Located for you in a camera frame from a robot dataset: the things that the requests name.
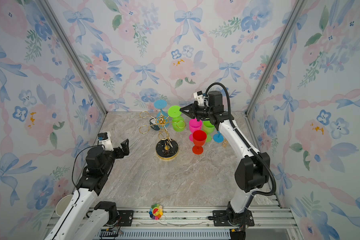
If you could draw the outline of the magenta wine glass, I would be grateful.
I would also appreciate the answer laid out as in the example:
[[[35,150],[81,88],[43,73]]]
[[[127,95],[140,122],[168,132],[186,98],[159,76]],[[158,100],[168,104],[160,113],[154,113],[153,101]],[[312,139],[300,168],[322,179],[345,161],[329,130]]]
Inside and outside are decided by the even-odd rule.
[[[190,129],[190,136],[189,136],[189,140],[192,142],[193,141],[193,133],[195,131],[201,130],[203,125],[202,121],[198,121],[197,119],[191,119],[189,121],[189,129]]]

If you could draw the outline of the green wine glass front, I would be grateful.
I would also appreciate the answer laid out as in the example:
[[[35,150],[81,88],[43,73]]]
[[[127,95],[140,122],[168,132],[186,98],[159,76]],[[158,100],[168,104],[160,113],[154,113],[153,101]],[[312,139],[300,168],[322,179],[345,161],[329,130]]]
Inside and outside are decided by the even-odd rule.
[[[211,134],[215,130],[215,126],[210,121],[203,121],[202,130],[207,134],[206,142],[209,143],[212,140]]]

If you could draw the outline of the red wine glass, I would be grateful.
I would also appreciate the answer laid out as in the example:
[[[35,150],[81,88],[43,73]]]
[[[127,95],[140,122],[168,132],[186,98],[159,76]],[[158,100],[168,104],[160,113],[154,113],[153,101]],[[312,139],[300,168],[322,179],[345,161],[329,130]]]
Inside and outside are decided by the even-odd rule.
[[[203,145],[206,143],[207,134],[202,130],[197,130],[193,133],[194,146],[192,151],[195,155],[201,155],[204,151]]]

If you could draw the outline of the blue wine glass front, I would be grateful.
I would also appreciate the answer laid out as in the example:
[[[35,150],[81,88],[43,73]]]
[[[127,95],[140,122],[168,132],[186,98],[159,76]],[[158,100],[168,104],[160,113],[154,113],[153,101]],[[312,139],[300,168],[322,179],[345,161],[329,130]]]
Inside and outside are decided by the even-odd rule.
[[[224,141],[224,137],[219,131],[217,131],[217,133],[213,136],[213,140],[216,143],[222,143]]]

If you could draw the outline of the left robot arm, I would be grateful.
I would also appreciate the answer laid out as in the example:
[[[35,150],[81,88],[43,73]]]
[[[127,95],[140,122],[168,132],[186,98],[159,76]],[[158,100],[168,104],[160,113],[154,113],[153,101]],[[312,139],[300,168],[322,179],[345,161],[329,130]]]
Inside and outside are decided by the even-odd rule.
[[[115,202],[101,201],[88,220],[81,225],[91,205],[100,195],[108,181],[115,161],[130,154],[130,141],[121,142],[114,148],[110,139],[100,140],[99,145],[85,148],[87,166],[75,186],[73,197],[64,213],[55,224],[47,240],[92,240],[103,226],[114,228],[120,216]]]

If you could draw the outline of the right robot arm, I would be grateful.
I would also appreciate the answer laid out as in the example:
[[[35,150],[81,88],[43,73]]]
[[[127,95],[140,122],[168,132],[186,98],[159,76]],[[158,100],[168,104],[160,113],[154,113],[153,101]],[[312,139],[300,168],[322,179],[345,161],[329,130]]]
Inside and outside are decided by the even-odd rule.
[[[237,190],[229,201],[226,213],[216,217],[220,223],[237,229],[250,226],[249,207],[256,195],[272,196],[276,191],[275,177],[270,170],[270,156],[255,148],[238,128],[230,110],[225,110],[220,91],[194,93],[195,101],[181,108],[191,119],[210,122],[228,141],[239,164],[235,171]]]

